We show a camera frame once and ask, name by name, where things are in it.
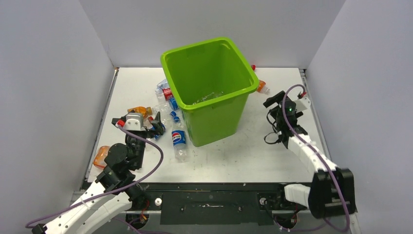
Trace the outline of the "large clear white-cap bottle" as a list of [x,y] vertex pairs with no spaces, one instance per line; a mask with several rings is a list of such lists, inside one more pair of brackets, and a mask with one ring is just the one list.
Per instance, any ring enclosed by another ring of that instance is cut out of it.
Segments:
[[206,95],[206,96],[204,96],[204,97],[200,97],[199,99],[197,99],[197,100],[193,103],[193,105],[194,105],[194,104],[201,103],[201,102],[205,102],[205,101],[208,101],[208,100],[211,100],[211,99],[214,99],[214,98],[218,98],[218,97],[221,97],[221,96],[223,96],[223,95],[224,95],[223,92],[212,92],[212,93],[210,93],[210,94],[208,94],[208,95]]

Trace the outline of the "green plastic bin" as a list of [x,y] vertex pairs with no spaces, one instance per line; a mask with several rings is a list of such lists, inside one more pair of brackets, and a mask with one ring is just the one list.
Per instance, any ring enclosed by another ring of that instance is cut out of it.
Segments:
[[[195,147],[236,133],[259,79],[233,40],[219,37],[171,49],[160,61]],[[193,105],[212,92],[224,95]]]

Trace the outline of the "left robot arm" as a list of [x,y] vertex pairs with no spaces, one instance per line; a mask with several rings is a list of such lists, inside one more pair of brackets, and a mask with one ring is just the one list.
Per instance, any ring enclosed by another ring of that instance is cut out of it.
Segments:
[[132,172],[142,168],[147,143],[164,158],[161,148],[150,141],[165,132],[161,113],[150,123],[152,127],[147,128],[143,115],[134,112],[113,118],[112,125],[125,134],[125,142],[109,148],[103,171],[70,207],[50,215],[51,220],[46,224],[36,219],[26,227],[34,234],[91,234],[121,212],[141,209],[146,195],[138,184],[152,175],[161,162],[140,179]]

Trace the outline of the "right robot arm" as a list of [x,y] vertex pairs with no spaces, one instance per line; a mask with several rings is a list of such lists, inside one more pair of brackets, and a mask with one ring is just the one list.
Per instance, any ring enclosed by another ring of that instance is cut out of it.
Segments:
[[309,186],[286,185],[276,194],[276,204],[287,209],[298,203],[308,208],[315,218],[353,214],[356,211],[353,173],[329,160],[298,124],[298,118],[311,106],[306,94],[300,93],[297,100],[291,100],[285,91],[280,91],[263,105],[266,108],[275,105],[269,109],[268,115],[274,119],[271,125],[278,136],[276,143],[283,144],[313,174]]

